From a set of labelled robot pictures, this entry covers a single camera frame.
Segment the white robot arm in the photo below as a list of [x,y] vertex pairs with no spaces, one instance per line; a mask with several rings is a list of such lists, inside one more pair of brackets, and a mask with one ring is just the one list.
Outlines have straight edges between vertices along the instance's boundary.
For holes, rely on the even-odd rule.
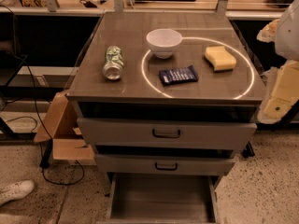
[[257,116],[261,123],[274,124],[299,101],[299,0],[268,23],[257,39],[274,42],[276,54],[286,59],[280,68],[267,72],[266,95]]

